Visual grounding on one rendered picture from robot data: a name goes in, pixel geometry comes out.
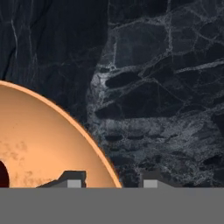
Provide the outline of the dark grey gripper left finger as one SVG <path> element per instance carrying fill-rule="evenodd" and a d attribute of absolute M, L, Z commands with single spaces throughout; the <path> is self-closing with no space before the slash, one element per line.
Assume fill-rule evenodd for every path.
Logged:
<path fill-rule="evenodd" d="M 41 185 L 41 187 L 85 188 L 87 174 L 85 171 L 64 171 L 58 179 Z"/>

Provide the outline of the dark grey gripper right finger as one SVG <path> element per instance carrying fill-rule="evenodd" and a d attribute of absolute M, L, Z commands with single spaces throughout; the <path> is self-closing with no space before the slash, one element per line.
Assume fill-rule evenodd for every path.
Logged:
<path fill-rule="evenodd" d="M 140 174 L 139 186 L 142 188 L 159 188 L 160 186 L 170 186 L 180 188 L 181 184 L 169 180 L 168 178 L 163 178 L 160 171 L 143 171 Z"/>

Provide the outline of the orange bowl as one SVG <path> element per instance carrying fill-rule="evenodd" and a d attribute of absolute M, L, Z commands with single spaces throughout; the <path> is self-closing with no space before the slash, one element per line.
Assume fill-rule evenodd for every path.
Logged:
<path fill-rule="evenodd" d="M 64 171 L 87 173 L 88 187 L 118 187 L 93 138 L 67 112 L 31 90 L 0 80 L 0 160 L 11 187 L 36 187 Z"/>

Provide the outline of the dark red bell pepper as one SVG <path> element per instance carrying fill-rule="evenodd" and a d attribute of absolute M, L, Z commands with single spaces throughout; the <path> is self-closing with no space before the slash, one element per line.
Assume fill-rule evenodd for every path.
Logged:
<path fill-rule="evenodd" d="M 2 161 L 0 161 L 0 187 L 9 187 L 9 173 Z"/>

